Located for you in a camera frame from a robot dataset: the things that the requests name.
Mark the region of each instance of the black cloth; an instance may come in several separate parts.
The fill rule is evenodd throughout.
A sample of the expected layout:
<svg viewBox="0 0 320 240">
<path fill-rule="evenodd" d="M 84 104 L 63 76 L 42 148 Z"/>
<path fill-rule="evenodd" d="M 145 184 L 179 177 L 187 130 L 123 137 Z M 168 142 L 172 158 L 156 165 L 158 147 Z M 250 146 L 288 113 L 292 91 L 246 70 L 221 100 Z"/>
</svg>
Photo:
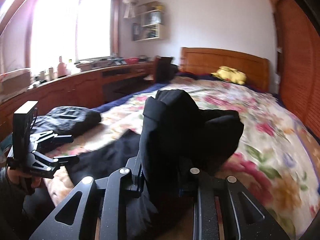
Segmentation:
<svg viewBox="0 0 320 240">
<path fill-rule="evenodd" d="M 122 167 L 131 157 L 138 155 L 140 135 L 127 130 L 118 140 L 96 151 L 79 155 L 79 163 L 66 166 L 74 185 L 84 177 L 92 176 L 101 179 Z"/>
<path fill-rule="evenodd" d="M 81 154 L 67 166 L 74 184 L 85 176 L 109 176 L 141 155 L 146 183 L 142 195 L 126 206 L 127 239 L 154 239 L 173 228 L 192 207 L 191 198 L 178 197 L 181 157 L 214 174 L 234 153 L 243 133 L 239 114 L 232 110 L 200 110 L 183 90 L 158 91 L 144 108 L 141 137 L 127 131 L 97 151 Z"/>
<path fill-rule="evenodd" d="M 168 189 L 168 182 L 177 187 L 180 156 L 214 175 L 237 149 L 244 128 L 238 112 L 200 110 L 183 90 L 158 91 L 146 100 L 143 115 L 139 151 L 149 190 Z"/>
<path fill-rule="evenodd" d="M 36 188 L 35 193 L 26 196 L 20 186 L 9 180 L 6 169 L 0 169 L 0 239 L 29 239 L 53 209 L 46 187 Z"/>
<path fill-rule="evenodd" d="M 101 122 L 98 111 L 78 106 L 59 106 L 38 116 L 31 134 L 53 130 L 58 135 L 77 137 Z"/>
</svg>

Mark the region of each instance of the box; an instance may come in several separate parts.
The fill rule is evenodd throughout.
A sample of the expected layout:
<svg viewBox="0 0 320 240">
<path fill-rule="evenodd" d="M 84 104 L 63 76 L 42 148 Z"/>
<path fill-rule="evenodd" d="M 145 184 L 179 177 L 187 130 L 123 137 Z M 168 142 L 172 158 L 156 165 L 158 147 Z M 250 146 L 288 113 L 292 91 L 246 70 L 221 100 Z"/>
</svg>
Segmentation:
<svg viewBox="0 0 320 240">
<path fill-rule="evenodd" d="M 0 103 L 27 91 L 30 86 L 30 68 L 23 68 L 0 75 Z"/>
</svg>

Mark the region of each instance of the wooden headboard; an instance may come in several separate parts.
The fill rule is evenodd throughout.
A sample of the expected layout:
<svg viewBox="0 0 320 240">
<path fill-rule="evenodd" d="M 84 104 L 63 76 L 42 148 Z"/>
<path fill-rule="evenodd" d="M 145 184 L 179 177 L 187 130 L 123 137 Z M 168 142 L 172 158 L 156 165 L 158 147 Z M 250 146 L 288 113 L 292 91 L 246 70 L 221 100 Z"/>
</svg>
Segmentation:
<svg viewBox="0 0 320 240">
<path fill-rule="evenodd" d="M 269 90 L 269 63 L 265 58 L 225 49 L 183 47 L 180 60 L 180 71 L 201 75 L 227 66 L 245 73 L 248 85 Z"/>
</svg>

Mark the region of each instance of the yellow pillow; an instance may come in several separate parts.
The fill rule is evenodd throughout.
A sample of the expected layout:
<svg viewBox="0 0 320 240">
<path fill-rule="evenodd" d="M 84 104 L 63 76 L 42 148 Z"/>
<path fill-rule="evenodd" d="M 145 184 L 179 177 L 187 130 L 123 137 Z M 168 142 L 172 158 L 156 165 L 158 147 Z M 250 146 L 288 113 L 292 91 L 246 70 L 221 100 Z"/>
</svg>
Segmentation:
<svg viewBox="0 0 320 240">
<path fill-rule="evenodd" d="M 232 82 L 235 84 L 243 85 L 247 79 L 246 75 L 234 68 L 221 66 L 217 72 L 211 73 L 213 76 L 224 81 Z"/>
</svg>

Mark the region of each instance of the pink bottle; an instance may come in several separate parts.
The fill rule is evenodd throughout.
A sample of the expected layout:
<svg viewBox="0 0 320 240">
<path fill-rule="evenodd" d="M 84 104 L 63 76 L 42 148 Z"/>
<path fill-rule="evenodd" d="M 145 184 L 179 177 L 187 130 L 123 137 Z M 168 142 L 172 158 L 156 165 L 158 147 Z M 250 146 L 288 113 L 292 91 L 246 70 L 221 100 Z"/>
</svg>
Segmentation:
<svg viewBox="0 0 320 240">
<path fill-rule="evenodd" d="M 67 75 L 67 66 L 62 62 L 62 56 L 59 57 L 59 64 L 57 67 L 58 78 Z"/>
</svg>

